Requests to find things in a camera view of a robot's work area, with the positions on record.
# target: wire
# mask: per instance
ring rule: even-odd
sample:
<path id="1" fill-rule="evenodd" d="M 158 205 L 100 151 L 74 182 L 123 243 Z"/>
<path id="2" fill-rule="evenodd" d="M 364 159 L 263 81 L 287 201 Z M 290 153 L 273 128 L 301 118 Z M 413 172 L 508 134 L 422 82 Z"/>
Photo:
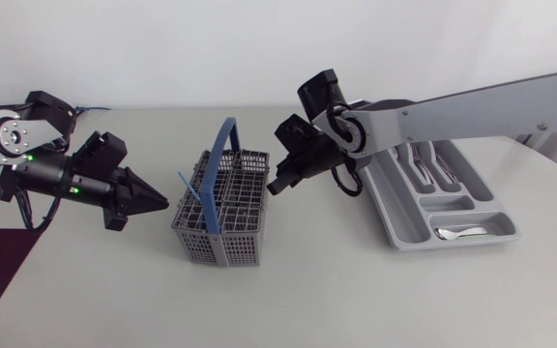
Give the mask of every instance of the wire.
<path id="1" fill-rule="evenodd" d="M 87 107 L 82 107 L 82 106 L 77 106 L 74 108 L 74 111 L 76 111 L 76 116 L 78 117 L 80 114 L 82 114 L 85 111 L 90 111 L 90 110 L 110 110 L 109 107 L 103 107 L 103 106 L 87 106 Z"/>
<path id="2" fill-rule="evenodd" d="M 34 222 L 32 221 L 31 203 L 29 202 L 27 190 L 24 188 L 16 188 L 15 198 L 16 203 L 18 203 L 18 209 L 20 210 L 20 216 L 23 218 L 25 228 L 34 234 L 41 234 L 46 230 L 49 224 L 53 221 L 55 213 L 57 213 L 57 208 L 59 208 L 59 202 L 61 201 L 61 197 L 55 197 L 53 199 L 53 203 L 51 203 L 50 208 L 48 209 L 48 213 L 46 213 L 46 217 L 43 217 L 43 222 L 38 225 L 38 227 L 34 227 Z"/>
<path id="3" fill-rule="evenodd" d="M 330 124 L 330 128 L 343 140 L 348 141 L 349 132 L 343 131 L 335 118 L 335 105 L 338 104 L 335 102 L 335 85 L 332 83 L 329 84 L 326 92 L 328 100 L 328 105 L 326 106 L 326 117 L 328 118 L 328 124 Z"/>
<path id="4" fill-rule="evenodd" d="M 352 179 L 354 179 L 354 182 L 356 183 L 356 189 L 353 190 L 353 189 L 347 188 L 343 184 L 343 182 L 340 180 L 336 167 L 332 168 L 330 171 L 333 173 L 333 178 L 335 178 L 335 182 L 337 183 L 338 187 L 343 192 L 347 193 L 347 195 L 352 196 L 352 197 L 356 197 L 363 191 L 363 181 L 360 179 L 360 175 L 358 175 L 358 173 L 356 173 L 356 172 L 351 173 L 351 177 L 352 177 Z"/>

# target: gray cutlery tray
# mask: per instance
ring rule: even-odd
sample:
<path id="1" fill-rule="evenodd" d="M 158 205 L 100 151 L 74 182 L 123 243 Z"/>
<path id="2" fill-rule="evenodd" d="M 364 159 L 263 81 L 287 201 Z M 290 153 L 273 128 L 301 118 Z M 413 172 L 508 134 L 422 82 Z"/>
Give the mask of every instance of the gray cutlery tray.
<path id="1" fill-rule="evenodd" d="M 414 164 L 410 144 L 374 155 L 360 175 L 375 202 L 391 243 L 400 250 L 466 247 L 520 237 L 502 204 L 452 141 L 416 144 L 429 183 Z M 436 155 L 457 180 L 440 166 Z M 459 232 L 480 226 L 486 236 L 438 238 L 433 229 Z"/>

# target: white table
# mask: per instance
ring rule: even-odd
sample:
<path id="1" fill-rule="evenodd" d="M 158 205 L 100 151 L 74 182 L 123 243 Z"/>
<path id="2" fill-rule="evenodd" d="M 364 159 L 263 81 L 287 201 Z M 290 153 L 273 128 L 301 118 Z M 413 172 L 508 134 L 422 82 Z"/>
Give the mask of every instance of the white table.
<path id="1" fill-rule="evenodd" d="M 513 243 L 392 249 L 367 193 L 329 173 L 269 197 L 260 267 L 190 263 L 171 220 L 203 149 L 236 116 L 243 146 L 298 108 L 94 111 L 93 130 L 126 141 L 129 165 L 169 198 L 164 211 L 103 229 L 100 208 L 63 201 L 0 301 L 0 347 L 557 347 L 557 165 L 508 138 L 457 141 L 506 206 Z M 32 194 L 35 219 L 50 197 Z M 0 202 L 0 227 L 21 227 Z"/>

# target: blue handle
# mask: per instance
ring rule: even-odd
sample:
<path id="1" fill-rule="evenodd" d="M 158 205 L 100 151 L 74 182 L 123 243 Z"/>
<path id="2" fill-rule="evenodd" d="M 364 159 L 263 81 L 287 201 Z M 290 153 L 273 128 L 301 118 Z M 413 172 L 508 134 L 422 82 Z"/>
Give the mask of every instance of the blue handle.
<path id="1" fill-rule="evenodd" d="M 217 140 L 214 142 L 214 147 L 212 148 L 212 153 L 210 153 L 210 159 L 203 175 L 203 182 L 201 182 L 201 189 L 199 190 L 201 205 L 203 205 L 205 215 L 205 224 L 210 234 L 220 234 L 217 202 L 214 198 L 214 185 L 219 174 L 220 157 L 222 156 L 222 149 L 227 142 L 227 136 L 231 140 L 231 150 L 233 152 L 240 152 L 238 128 L 236 127 L 236 119 L 233 117 L 228 117 L 224 120 L 220 128 L 219 136 L 217 136 Z"/>

